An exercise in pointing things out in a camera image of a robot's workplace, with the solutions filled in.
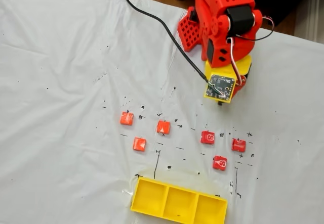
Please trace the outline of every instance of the yellow box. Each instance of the yellow box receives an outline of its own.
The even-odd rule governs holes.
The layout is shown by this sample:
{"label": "yellow box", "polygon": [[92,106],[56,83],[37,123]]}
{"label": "yellow box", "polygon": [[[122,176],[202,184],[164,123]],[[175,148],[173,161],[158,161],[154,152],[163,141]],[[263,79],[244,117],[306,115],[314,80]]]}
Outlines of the yellow box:
{"label": "yellow box", "polygon": [[185,224],[224,224],[227,200],[139,177],[131,210]]}

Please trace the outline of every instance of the yellow robot base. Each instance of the yellow robot base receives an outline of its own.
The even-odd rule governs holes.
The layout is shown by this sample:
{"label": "yellow robot base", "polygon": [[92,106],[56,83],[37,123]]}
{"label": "yellow robot base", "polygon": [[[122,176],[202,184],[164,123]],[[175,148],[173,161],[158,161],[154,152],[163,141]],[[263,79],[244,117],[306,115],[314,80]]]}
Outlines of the yellow robot base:
{"label": "yellow robot base", "polygon": [[[245,56],[244,58],[236,61],[240,75],[247,75],[252,63],[251,56]],[[204,97],[214,99],[216,101],[230,103],[232,100],[235,83],[237,77],[231,64],[224,67],[211,68],[208,61],[205,65],[205,75],[207,79],[220,90],[224,96],[220,96],[214,92],[209,86],[206,88]]]}

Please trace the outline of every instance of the white cloth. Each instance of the white cloth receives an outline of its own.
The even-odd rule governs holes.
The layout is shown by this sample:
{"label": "white cloth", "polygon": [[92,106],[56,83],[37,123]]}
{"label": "white cloth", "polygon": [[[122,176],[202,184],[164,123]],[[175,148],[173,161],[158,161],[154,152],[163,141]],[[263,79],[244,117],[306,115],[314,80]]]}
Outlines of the white cloth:
{"label": "white cloth", "polygon": [[[185,10],[131,1],[180,41]],[[189,55],[203,69],[200,52]],[[279,33],[256,42],[247,85],[220,107],[161,24],[125,0],[0,0],[0,223],[170,223],[129,210],[156,150],[156,179],[226,198],[225,223],[322,223],[323,52]],[[126,110],[132,126],[119,124]],[[251,142],[243,158],[233,137]]]}

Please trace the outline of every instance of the black marking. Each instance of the black marking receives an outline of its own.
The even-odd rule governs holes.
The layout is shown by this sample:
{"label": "black marking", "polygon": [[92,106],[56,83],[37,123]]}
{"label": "black marking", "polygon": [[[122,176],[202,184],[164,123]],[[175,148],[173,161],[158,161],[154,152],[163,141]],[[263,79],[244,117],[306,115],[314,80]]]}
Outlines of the black marking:
{"label": "black marking", "polygon": [[157,156],[157,161],[156,161],[156,166],[155,166],[155,170],[154,170],[154,179],[155,179],[155,172],[156,172],[156,168],[157,168],[157,164],[158,164],[158,158],[160,157],[160,151],[161,150],[156,150],[156,153],[158,153],[158,156]]}
{"label": "black marking", "polygon": [[236,176],[235,176],[235,193],[237,193],[236,190],[237,190],[237,170],[238,170],[238,168],[235,167],[235,169],[236,169]]}
{"label": "black marking", "polygon": [[139,175],[139,174],[136,174],[135,176],[137,176],[137,180],[138,180],[139,177],[142,177],[142,175]]}

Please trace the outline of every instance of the circuit board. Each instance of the circuit board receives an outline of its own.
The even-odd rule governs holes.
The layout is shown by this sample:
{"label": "circuit board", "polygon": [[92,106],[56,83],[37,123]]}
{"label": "circuit board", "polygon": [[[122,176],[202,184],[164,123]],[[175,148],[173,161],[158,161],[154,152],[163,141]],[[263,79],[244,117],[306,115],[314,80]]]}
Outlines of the circuit board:
{"label": "circuit board", "polygon": [[211,84],[214,84],[215,87],[223,93],[222,95],[218,95],[210,86],[207,87],[205,96],[221,99],[225,101],[230,101],[232,91],[235,85],[235,79],[231,77],[224,77],[219,75],[212,75],[210,79]]}

